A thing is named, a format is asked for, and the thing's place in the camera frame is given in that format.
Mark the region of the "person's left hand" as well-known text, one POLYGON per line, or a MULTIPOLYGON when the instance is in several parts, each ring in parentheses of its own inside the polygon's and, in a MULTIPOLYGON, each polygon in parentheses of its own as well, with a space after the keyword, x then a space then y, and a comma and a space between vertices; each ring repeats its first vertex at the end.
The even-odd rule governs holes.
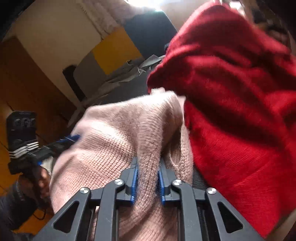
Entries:
POLYGON ((45 168, 36 166, 30 173, 21 174, 18 177, 18 184, 25 196, 41 204, 48 201, 50 179, 45 168))

